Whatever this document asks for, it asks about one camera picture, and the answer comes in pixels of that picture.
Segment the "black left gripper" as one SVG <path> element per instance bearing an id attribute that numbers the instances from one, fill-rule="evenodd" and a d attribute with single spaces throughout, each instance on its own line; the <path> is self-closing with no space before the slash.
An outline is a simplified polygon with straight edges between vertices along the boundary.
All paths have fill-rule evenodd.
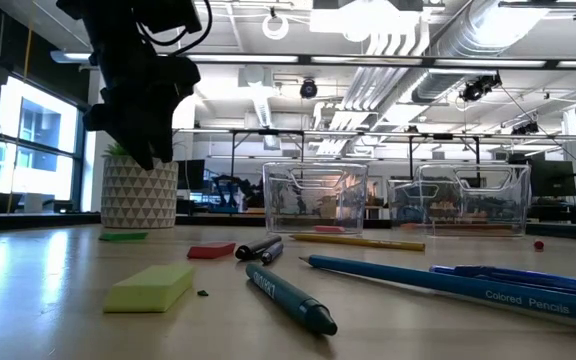
<path id="1" fill-rule="evenodd" d="M 105 87 L 100 90 L 103 101 L 84 116 L 85 128 L 112 130 L 112 137 L 142 168 L 153 168 L 154 158 L 171 162 L 172 115 L 194 93 L 201 79 L 197 65 L 186 57 L 153 54 L 108 62 L 95 52 L 88 60 L 101 70 Z"/>

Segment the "green eraser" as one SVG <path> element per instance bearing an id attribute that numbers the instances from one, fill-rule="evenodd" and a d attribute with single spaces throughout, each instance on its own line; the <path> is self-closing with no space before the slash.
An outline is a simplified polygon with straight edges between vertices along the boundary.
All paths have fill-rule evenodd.
<path id="1" fill-rule="evenodd" d="M 99 236 L 101 241 L 107 242 L 125 242 L 125 241 L 142 241 L 148 236 L 147 232 L 129 232 L 129 233 L 102 233 Z"/>

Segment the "red eraser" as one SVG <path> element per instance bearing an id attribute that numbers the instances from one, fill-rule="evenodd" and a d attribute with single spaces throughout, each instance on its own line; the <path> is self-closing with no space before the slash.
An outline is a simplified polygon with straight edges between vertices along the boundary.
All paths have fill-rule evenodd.
<path id="1" fill-rule="evenodd" d="M 212 242 L 191 246 L 188 250 L 189 259 L 216 259 L 233 253 L 234 242 Z"/>

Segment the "yellow eraser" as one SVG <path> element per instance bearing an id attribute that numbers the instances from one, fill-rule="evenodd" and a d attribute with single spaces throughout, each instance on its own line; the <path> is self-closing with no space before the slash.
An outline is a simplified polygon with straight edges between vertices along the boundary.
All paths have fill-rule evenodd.
<path id="1" fill-rule="evenodd" d="M 195 269 L 186 263 L 153 265 L 114 284 L 104 313 L 163 313 L 193 286 Z"/>

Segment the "black pen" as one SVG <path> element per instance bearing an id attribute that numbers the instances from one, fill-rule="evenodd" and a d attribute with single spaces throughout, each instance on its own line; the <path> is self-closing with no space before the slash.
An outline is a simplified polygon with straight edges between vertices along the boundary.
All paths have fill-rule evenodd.
<path id="1" fill-rule="evenodd" d="M 269 235 L 263 239 L 249 242 L 237 248 L 235 251 L 235 257 L 242 261 L 253 260 L 257 258 L 264 250 L 280 242 L 281 240 L 282 237 L 280 235 Z"/>

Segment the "teal crayon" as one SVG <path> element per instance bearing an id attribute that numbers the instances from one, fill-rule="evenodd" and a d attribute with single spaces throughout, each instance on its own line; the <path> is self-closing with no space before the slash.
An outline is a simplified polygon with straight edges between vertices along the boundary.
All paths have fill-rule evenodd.
<path id="1" fill-rule="evenodd" d="M 262 292 L 307 330 L 329 336 L 337 333 L 338 326 L 329 309 L 311 295 L 260 265 L 248 264 L 245 272 Z"/>

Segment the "yellow pencil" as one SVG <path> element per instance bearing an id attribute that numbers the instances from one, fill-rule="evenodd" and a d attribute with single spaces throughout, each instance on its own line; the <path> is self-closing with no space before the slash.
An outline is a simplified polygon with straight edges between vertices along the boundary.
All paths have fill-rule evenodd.
<path id="1" fill-rule="evenodd" d="M 296 241 L 314 242 L 314 243 L 352 245 L 361 247 L 408 250 L 419 252 L 423 252 L 425 250 L 425 244 L 418 242 L 393 242 L 393 241 L 369 240 L 363 238 L 349 238 L 343 236 L 316 235 L 316 234 L 294 234 L 291 235 L 291 238 L 293 238 Z"/>

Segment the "blue colored pencil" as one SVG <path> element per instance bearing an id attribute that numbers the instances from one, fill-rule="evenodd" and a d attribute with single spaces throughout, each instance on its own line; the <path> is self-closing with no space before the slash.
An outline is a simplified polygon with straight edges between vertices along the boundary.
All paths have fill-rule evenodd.
<path id="1" fill-rule="evenodd" d="M 320 255 L 307 256 L 303 261 L 315 268 L 442 291 L 576 320 L 576 294 Z"/>

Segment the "orange pencil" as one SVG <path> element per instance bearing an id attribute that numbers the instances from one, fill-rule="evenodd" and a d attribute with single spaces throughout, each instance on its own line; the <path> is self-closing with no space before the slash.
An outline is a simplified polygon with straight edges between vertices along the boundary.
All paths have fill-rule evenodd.
<path id="1" fill-rule="evenodd" d="M 512 237 L 522 236 L 525 230 L 507 224 L 416 224 L 400 225 L 402 230 L 416 231 L 428 236 L 482 236 Z"/>

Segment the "blue pen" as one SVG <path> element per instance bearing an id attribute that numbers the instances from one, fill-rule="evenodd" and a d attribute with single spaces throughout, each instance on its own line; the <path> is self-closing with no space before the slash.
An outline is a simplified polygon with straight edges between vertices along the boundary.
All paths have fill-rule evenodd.
<path id="1" fill-rule="evenodd" d="M 455 267 L 433 265 L 430 267 L 430 271 L 444 275 L 486 279 L 576 295 L 576 279 L 540 272 L 471 265 Z"/>

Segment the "black monitor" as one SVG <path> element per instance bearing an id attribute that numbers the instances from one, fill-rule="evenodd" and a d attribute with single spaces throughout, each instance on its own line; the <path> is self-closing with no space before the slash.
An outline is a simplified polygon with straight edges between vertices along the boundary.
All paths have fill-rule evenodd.
<path id="1" fill-rule="evenodd" d="M 576 196 L 574 169 L 571 161 L 533 160 L 530 165 L 533 196 Z"/>
<path id="2" fill-rule="evenodd" d="M 178 190 L 201 190 L 204 188 L 204 160 L 178 161 Z"/>

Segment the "white triangle-patterned plant pot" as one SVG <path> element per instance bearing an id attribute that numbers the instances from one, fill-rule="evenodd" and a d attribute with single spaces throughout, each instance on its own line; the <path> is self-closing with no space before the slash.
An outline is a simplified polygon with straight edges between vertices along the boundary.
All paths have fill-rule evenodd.
<path id="1" fill-rule="evenodd" d="M 164 229 L 176 221 L 177 162 L 153 160 L 144 170 L 132 157 L 107 156 L 104 160 L 101 223 L 107 228 Z"/>

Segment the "black ceiling spotlight cluster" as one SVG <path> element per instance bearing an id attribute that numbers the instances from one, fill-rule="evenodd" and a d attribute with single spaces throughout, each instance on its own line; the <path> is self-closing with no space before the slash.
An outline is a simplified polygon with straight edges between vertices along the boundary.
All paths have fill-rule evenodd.
<path id="1" fill-rule="evenodd" d="M 459 97 L 464 102 L 476 102 L 501 85 L 502 80 L 499 73 L 482 75 L 474 81 L 467 82 L 465 88 L 460 92 Z"/>

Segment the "black background table frame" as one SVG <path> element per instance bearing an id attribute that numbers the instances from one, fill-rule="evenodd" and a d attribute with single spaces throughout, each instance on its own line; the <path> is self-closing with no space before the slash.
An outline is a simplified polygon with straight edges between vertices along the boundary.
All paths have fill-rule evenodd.
<path id="1" fill-rule="evenodd" d="M 232 135 L 231 144 L 231 170 L 234 170 L 234 156 L 236 148 L 236 137 L 238 134 L 256 134 L 256 135 L 297 135 L 301 137 L 301 142 L 299 145 L 301 147 L 305 144 L 305 139 L 307 136 L 322 136 L 322 137 L 339 137 L 339 138 L 355 138 L 362 136 L 373 136 L 373 137 L 384 137 L 389 138 L 404 138 L 404 142 L 408 144 L 408 163 L 409 163 L 409 173 L 413 176 L 413 142 L 415 139 L 419 138 L 422 140 L 434 140 L 434 141 L 449 141 L 449 140 L 463 140 L 470 139 L 474 141 L 474 148 L 471 152 L 475 154 L 475 164 L 477 167 L 481 166 L 481 138 L 482 135 L 475 134 L 452 134 L 452 133 L 411 133 L 411 132 L 364 132 L 364 131 L 315 131 L 315 130 L 290 130 L 290 129 L 231 129 L 227 130 L 227 133 Z"/>

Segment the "silver air duct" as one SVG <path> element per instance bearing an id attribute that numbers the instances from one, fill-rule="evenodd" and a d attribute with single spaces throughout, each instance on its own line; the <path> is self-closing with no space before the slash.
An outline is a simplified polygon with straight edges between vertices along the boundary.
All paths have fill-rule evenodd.
<path id="1" fill-rule="evenodd" d="M 497 57 L 521 40 L 549 13 L 546 8 L 500 7 L 502 1 L 473 0 L 430 48 L 436 57 Z M 431 73 L 412 90 L 415 103 L 431 103 L 461 82 L 465 74 Z"/>

